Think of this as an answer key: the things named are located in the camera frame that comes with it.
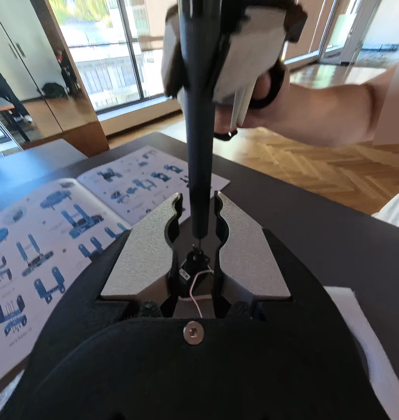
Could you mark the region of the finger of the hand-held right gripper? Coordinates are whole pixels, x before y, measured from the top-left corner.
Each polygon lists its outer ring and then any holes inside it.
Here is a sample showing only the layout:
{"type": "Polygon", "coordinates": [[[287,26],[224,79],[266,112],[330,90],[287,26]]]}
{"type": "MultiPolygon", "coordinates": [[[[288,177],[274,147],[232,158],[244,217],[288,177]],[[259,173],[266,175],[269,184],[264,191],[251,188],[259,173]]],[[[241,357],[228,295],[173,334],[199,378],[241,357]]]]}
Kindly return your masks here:
{"type": "Polygon", "coordinates": [[[215,103],[228,103],[235,92],[269,70],[276,62],[286,31],[286,9],[247,7],[240,28],[229,37],[229,48],[215,85],[215,103]]]}
{"type": "Polygon", "coordinates": [[[182,87],[182,54],[178,7],[170,7],[165,16],[161,79],[164,94],[177,97],[182,87]]]}

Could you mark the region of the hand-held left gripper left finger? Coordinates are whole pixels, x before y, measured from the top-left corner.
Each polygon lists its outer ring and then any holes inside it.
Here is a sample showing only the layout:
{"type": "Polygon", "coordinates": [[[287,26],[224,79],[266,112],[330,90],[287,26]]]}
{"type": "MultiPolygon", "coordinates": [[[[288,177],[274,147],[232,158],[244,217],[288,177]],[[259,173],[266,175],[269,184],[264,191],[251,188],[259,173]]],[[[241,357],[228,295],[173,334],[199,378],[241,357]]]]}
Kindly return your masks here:
{"type": "Polygon", "coordinates": [[[167,300],[177,255],[183,195],[174,193],[132,230],[102,289],[104,300],[167,300]]]}

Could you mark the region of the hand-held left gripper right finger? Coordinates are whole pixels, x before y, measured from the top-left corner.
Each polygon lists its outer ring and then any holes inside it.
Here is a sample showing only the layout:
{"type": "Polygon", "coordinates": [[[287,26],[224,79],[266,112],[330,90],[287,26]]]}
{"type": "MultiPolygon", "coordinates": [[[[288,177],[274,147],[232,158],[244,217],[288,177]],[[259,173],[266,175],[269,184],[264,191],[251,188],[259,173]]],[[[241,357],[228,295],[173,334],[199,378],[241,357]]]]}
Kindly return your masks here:
{"type": "Polygon", "coordinates": [[[290,300],[263,227],[222,192],[216,191],[214,198],[222,297],[228,302],[290,300]]]}

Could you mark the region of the small black servo motor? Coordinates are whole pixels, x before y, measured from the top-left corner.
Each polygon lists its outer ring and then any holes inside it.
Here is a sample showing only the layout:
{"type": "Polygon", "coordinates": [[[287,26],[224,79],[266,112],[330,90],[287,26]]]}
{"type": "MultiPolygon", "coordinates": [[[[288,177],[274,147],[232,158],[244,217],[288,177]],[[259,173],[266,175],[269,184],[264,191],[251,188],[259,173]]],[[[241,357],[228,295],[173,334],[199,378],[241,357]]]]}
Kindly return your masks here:
{"type": "Polygon", "coordinates": [[[181,317],[214,318],[214,270],[210,258],[199,247],[187,254],[178,270],[178,303],[181,317]]]}

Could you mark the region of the black screwdriver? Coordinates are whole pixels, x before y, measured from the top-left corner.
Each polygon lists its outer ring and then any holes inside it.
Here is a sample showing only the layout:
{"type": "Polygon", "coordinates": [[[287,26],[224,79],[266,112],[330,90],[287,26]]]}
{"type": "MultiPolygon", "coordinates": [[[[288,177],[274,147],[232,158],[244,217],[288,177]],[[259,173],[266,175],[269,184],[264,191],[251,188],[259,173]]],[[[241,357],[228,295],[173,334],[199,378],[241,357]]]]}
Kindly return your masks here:
{"type": "Polygon", "coordinates": [[[184,116],[192,234],[197,249],[207,236],[213,162],[214,67],[219,51],[221,1],[178,1],[181,54],[186,71],[184,116]]]}

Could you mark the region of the person's right forearm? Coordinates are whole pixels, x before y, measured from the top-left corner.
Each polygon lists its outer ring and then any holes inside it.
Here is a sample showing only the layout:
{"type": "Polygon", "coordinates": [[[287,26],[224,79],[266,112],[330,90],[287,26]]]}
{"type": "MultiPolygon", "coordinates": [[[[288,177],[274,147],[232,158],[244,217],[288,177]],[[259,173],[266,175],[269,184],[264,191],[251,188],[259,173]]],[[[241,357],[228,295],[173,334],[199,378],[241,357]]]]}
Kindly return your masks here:
{"type": "Polygon", "coordinates": [[[382,108],[398,65],[357,86],[359,101],[354,102],[355,122],[349,138],[351,144],[373,141],[382,108]]]}

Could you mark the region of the dark grey desk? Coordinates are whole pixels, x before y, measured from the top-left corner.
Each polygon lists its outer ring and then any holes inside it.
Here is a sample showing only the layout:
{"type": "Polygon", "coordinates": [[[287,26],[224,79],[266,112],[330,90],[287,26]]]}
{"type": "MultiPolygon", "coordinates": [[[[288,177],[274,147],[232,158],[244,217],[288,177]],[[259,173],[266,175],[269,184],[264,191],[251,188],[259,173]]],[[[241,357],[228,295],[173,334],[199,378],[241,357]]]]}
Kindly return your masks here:
{"type": "Polygon", "coordinates": [[[287,301],[260,316],[118,318],[126,307],[60,307],[61,354],[33,351],[0,419],[392,419],[323,286],[357,293],[399,381],[399,228],[219,156],[228,198],[264,225],[287,301]]]}

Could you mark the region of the dark wood-edged desk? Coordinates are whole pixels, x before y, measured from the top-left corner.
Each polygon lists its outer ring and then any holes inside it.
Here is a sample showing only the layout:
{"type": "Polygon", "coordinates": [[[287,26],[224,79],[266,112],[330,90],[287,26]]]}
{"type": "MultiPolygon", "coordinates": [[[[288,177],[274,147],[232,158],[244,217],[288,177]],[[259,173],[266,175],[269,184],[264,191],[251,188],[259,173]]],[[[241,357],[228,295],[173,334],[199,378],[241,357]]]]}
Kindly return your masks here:
{"type": "Polygon", "coordinates": [[[86,159],[64,139],[0,158],[0,210],[15,188],[86,159]]]}

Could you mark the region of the person's right hand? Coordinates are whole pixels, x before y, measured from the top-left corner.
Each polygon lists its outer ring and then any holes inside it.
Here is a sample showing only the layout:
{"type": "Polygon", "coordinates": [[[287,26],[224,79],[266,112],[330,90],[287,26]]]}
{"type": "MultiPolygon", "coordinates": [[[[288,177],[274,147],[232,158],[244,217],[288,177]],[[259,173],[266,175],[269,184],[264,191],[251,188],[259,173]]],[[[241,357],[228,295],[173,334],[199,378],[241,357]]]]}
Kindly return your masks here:
{"type": "Polygon", "coordinates": [[[333,146],[359,137],[351,108],[355,86],[309,89],[291,85],[288,72],[282,75],[280,90],[270,103],[277,78],[267,71],[257,79],[242,123],[237,119],[231,123],[232,107],[217,106],[215,137],[258,127],[313,146],[333,146]]]}

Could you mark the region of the large glass window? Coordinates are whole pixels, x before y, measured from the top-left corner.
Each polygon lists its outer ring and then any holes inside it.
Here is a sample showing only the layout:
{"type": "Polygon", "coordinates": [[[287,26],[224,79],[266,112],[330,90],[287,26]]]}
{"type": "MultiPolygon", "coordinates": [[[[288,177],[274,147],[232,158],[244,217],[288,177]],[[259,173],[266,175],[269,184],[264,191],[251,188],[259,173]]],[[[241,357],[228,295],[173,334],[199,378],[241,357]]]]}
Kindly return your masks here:
{"type": "Polygon", "coordinates": [[[390,68],[399,62],[399,0],[333,2],[318,63],[390,68]]]}
{"type": "Polygon", "coordinates": [[[165,16],[174,0],[51,0],[97,114],[162,97],[165,16]]]}

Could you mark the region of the assembly instruction booklet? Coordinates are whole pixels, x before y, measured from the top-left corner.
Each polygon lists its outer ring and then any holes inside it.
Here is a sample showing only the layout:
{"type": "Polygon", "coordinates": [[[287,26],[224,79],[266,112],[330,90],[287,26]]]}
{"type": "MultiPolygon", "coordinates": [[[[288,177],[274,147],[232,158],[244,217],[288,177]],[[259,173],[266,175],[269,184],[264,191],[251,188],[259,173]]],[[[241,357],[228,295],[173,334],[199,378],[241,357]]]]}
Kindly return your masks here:
{"type": "Polygon", "coordinates": [[[174,193],[188,198],[188,181],[187,162],[145,146],[0,212],[0,379],[95,257],[174,193]]]}

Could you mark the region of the person's white hoodie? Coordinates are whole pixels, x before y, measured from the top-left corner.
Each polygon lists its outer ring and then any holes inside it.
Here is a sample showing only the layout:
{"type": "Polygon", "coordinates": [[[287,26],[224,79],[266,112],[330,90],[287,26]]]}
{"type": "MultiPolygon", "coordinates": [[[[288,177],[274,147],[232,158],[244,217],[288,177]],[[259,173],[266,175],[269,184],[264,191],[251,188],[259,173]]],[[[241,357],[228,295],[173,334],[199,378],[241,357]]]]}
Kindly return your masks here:
{"type": "Polygon", "coordinates": [[[399,193],[384,205],[379,212],[372,217],[399,227],[399,193]]]}

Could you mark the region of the white cabinet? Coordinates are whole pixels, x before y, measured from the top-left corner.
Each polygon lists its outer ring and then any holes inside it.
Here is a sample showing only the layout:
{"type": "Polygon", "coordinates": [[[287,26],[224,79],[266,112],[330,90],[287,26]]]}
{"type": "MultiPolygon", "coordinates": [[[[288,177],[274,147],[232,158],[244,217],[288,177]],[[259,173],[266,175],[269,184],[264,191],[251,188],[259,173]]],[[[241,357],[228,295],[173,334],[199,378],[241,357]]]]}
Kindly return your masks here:
{"type": "Polygon", "coordinates": [[[65,96],[65,83],[28,0],[0,0],[0,73],[33,119],[39,138],[61,133],[44,96],[65,96]]]}

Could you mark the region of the wooden wall cabinet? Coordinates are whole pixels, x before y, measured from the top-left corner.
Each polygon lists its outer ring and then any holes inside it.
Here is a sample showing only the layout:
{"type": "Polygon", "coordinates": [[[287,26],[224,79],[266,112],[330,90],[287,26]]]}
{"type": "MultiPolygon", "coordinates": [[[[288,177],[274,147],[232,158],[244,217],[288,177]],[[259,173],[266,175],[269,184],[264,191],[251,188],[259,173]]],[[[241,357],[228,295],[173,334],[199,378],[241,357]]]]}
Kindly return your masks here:
{"type": "Polygon", "coordinates": [[[30,3],[54,53],[60,76],[65,83],[65,96],[59,97],[57,93],[54,97],[54,87],[50,88],[51,94],[44,96],[61,129],[60,134],[49,135],[48,139],[63,138],[89,157],[108,151],[108,140],[50,2],[31,0],[30,3]]]}

